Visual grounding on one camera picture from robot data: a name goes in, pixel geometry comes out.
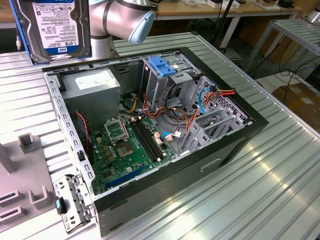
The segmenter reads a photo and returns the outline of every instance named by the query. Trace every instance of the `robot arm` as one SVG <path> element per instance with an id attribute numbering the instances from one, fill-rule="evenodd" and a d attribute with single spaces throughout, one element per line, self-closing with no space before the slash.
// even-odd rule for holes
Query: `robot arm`
<path id="1" fill-rule="evenodd" d="M 96 59 L 115 55 L 111 36 L 140 44 L 154 21 L 149 0 L 90 0 L 90 38 Z"/>

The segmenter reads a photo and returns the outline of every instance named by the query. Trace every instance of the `table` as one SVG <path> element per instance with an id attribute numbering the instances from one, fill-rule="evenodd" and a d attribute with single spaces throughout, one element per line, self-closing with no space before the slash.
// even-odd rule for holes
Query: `table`
<path id="1" fill-rule="evenodd" d="M 314 53 L 315 55 L 320 55 L 320 26 L 314 25 L 304 19 L 273 20 L 269 23 L 268 27 L 265 29 L 263 35 L 253 49 L 248 63 L 244 69 L 246 72 L 248 72 L 261 47 L 273 29 L 278 30 L 279 35 L 268 49 L 266 55 L 275 49 L 275 47 L 278 45 L 278 42 L 284 36 L 287 36 L 305 48 L 305 51 L 299 57 L 299 61 L 297 61 L 293 67 L 293 70 L 296 70 L 301 61 L 304 60 L 304 57 L 307 55 L 308 51 Z"/>
<path id="2" fill-rule="evenodd" d="M 219 14 L 219 8 L 210 7 L 207 4 L 199 4 L 198 6 L 192 7 L 184 2 L 179 1 L 178 3 L 160 2 L 158 4 L 158 16 L 157 20 L 178 20 L 178 19 L 209 19 L 217 18 Z M 227 47 L 232 34 L 234 33 L 236 26 L 241 17 L 254 17 L 254 16 L 280 16 L 290 15 L 290 19 L 296 18 L 301 8 L 295 7 L 281 8 L 277 10 L 265 10 L 262 7 L 256 5 L 253 0 L 247 0 L 247 3 L 241 4 L 239 8 L 230 9 L 227 17 L 232 18 L 229 28 L 222 40 L 220 45 L 221 48 Z M 11 13 L 11 17 L 6 12 L 3 17 L 0 17 L 0 28 L 11 26 L 16 27 L 14 17 Z"/>
<path id="3" fill-rule="evenodd" d="M 189 47 L 269 124 L 233 161 L 103 239 L 316 239 L 320 232 L 320 135 L 316 131 L 199 35 L 153 36 L 141 45 L 120 40 L 115 47 L 121 56 Z M 2 54 L 0 142 L 26 132 L 40 135 L 52 181 L 72 173 L 41 66 L 31 66 L 25 52 Z M 93 222 L 67 236 L 55 209 L 1 233 L 0 239 L 29 236 L 32 240 L 101 239 Z"/>

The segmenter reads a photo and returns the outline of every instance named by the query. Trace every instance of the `motherboard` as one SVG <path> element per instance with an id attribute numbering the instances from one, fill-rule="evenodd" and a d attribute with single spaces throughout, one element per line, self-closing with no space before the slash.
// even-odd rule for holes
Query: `motherboard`
<path id="1" fill-rule="evenodd" d="M 134 122 L 117 119 L 92 132 L 94 194 L 102 194 L 174 159 L 172 150 L 155 135 L 157 130 L 147 117 Z"/>

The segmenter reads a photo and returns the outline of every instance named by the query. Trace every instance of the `metal shelf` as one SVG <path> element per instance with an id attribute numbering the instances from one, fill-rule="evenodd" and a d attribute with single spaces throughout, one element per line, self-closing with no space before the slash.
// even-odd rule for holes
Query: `metal shelf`
<path id="1" fill-rule="evenodd" d="M 250 69 L 261 47 L 266 42 L 273 29 L 278 30 L 279 35 L 267 51 L 266 56 L 273 51 L 284 35 L 315 55 L 320 55 L 320 26 L 312 24 L 304 19 L 272 20 L 250 55 L 245 67 L 246 72 Z"/>

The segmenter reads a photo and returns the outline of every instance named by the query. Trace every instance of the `wd label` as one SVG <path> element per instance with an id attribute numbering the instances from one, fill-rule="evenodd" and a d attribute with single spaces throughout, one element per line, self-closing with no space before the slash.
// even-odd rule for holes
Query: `wd label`
<path id="1" fill-rule="evenodd" d="M 77 23 L 71 18 L 74 0 L 38 0 L 32 6 L 43 48 L 50 54 L 75 51 L 79 38 Z"/>

